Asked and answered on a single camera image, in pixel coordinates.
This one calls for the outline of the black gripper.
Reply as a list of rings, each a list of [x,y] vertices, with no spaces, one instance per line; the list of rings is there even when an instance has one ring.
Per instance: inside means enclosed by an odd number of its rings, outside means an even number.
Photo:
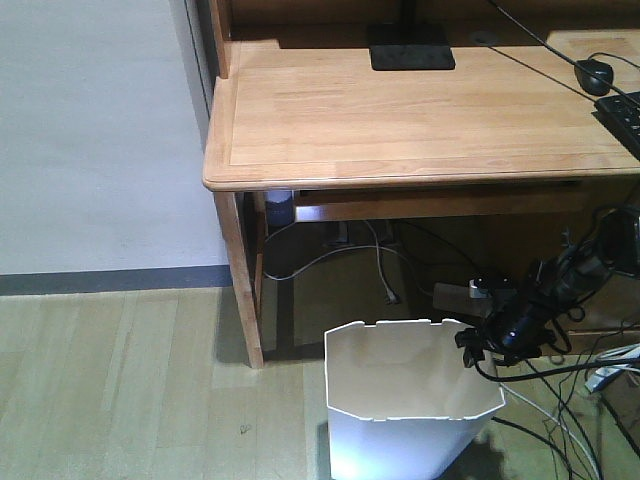
[[[536,358],[541,347],[554,344],[556,333],[547,324],[559,314],[557,300],[536,289],[496,289],[492,309],[482,331],[469,327],[455,334],[458,348],[465,348],[463,364],[471,368],[486,359],[485,351],[508,358]]]

